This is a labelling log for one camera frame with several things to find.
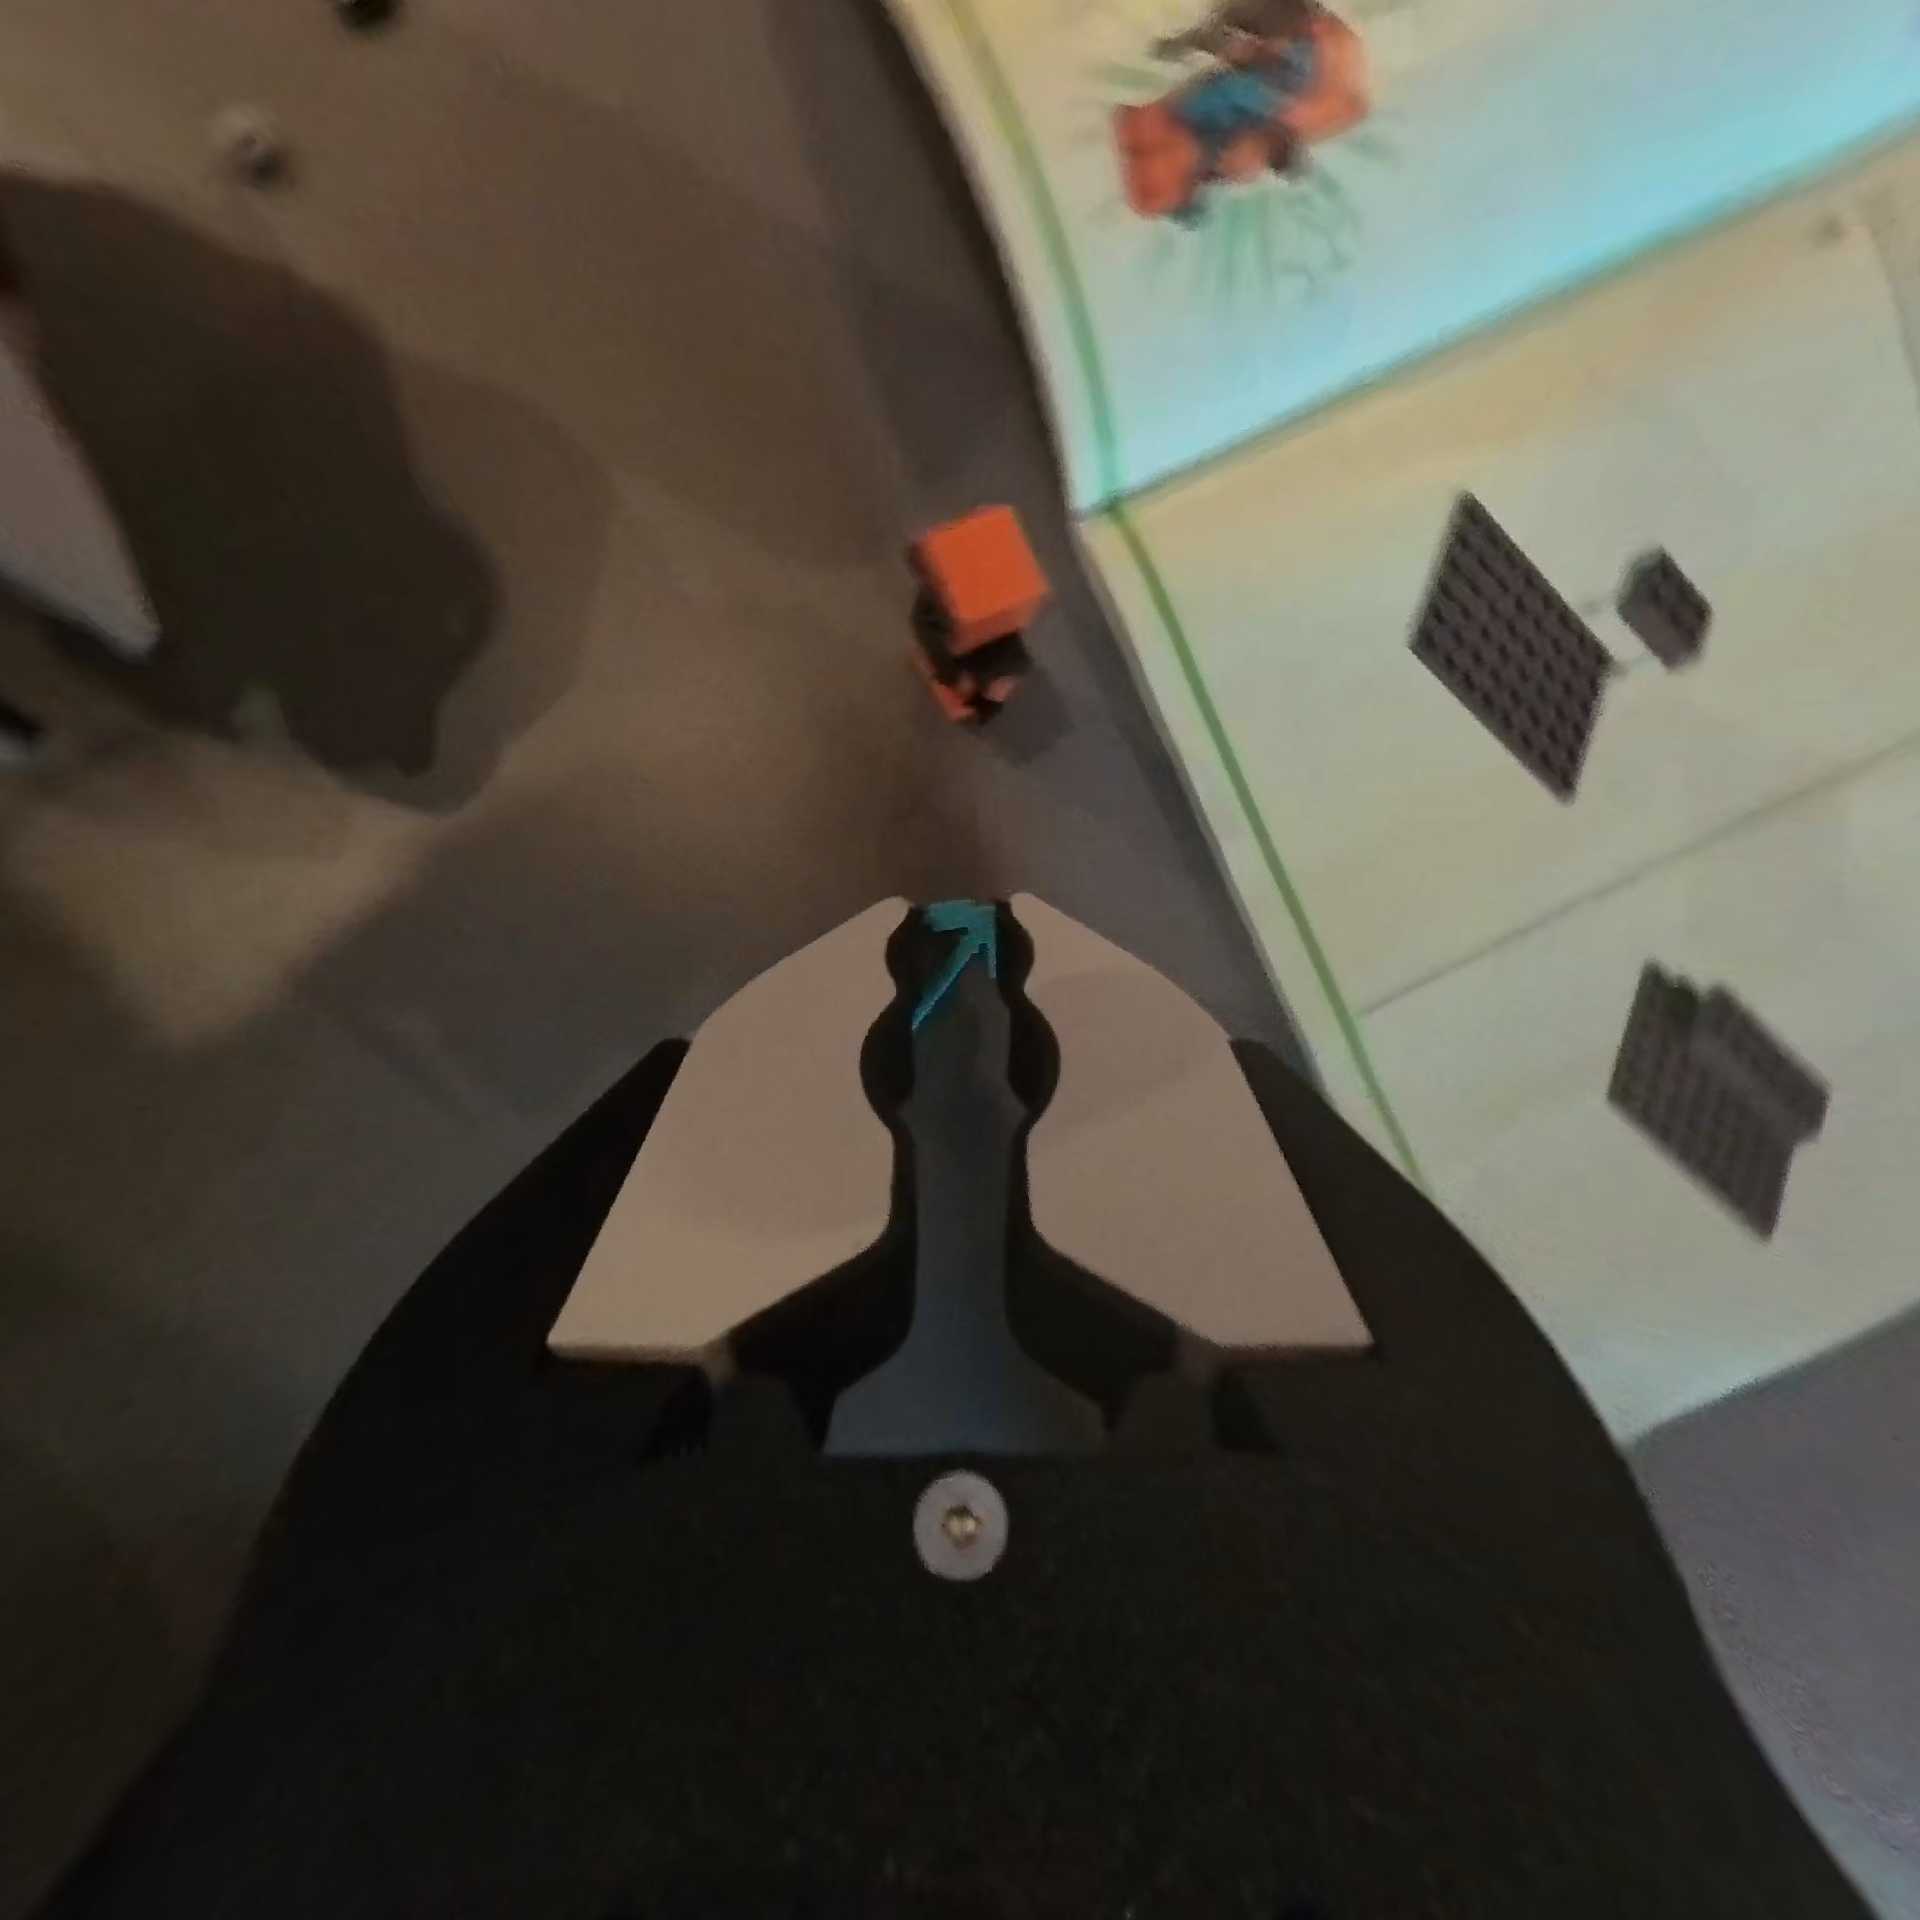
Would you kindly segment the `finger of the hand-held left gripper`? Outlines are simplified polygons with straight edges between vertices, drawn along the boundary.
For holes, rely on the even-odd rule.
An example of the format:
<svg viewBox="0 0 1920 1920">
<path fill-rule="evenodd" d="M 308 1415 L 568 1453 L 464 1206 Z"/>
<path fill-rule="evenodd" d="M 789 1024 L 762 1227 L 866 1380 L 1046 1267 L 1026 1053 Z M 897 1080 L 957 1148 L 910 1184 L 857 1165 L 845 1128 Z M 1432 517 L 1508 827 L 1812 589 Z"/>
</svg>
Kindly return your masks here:
<svg viewBox="0 0 1920 1920">
<path fill-rule="evenodd" d="M 28 325 L 2 327 L 2 574 L 36 611 L 125 661 L 159 619 L 81 443 L 60 418 Z"/>
</svg>

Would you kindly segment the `teal toy sword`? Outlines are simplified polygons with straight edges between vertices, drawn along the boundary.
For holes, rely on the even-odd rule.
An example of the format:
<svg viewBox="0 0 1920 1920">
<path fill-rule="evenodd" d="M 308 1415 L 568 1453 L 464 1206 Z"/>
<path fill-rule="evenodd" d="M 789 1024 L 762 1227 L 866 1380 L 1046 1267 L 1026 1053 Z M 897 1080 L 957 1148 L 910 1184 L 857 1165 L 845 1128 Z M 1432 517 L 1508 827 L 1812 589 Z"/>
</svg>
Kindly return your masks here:
<svg viewBox="0 0 1920 1920">
<path fill-rule="evenodd" d="M 921 1039 L 972 981 L 980 983 L 983 991 L 1002 999 L 1013 925 L 1013 908 L 1002 895 L 949 895 L 910 910 L 906 1034 L 912 1039 Z"/>
</svg>

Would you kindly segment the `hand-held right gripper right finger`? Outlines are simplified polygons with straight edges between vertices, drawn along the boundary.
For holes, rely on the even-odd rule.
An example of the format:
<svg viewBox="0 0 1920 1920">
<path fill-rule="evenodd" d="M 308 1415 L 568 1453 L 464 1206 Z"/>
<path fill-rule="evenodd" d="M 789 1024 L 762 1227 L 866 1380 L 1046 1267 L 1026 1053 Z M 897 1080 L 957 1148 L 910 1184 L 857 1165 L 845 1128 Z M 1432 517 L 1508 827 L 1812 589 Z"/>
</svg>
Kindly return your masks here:
<svg viewBox="0 0 1920 1920">
<path fill-rule="evenodd" d="M 1370 1331 L 1224 1027 L 1040 895 L 1024 1003 L 1055 1053 L 1026 1135 L 1044 1246 L 1212 1355 L 1367 1352 Z"/>
</svg>

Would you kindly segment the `white instruction booklet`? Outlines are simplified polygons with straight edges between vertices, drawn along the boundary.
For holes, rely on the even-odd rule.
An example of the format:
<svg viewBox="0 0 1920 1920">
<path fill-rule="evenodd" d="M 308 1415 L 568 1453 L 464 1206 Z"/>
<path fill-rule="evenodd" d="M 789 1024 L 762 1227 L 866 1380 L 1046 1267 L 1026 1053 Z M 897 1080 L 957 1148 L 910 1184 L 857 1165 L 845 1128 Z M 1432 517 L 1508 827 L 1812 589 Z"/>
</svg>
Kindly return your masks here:
<svg viewBox="0 0 1920 1920">
<path fill-rule="evenodd" d="M 1916 3 L 885 5 L 1333 1101 L 1626 1443 L 1916 1308 Z"/>
</svg>

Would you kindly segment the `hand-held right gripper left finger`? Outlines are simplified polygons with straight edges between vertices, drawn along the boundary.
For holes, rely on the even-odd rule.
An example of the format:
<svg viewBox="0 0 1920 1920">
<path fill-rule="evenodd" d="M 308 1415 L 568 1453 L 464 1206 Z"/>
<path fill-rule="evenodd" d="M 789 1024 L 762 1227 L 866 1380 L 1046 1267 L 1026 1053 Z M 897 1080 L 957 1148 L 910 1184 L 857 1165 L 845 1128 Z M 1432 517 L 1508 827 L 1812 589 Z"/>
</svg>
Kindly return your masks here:
<svg viewBox="0 0 1920 1920">
<path fill-rule="evenodd" d="M 896 1006 L 887 895 L 725 999 L 688 1051 L 545 1348 L 689 1362 L 869 1252 L 892 1220 L 896 1135 L 861 1051 Z"/>
</svg>

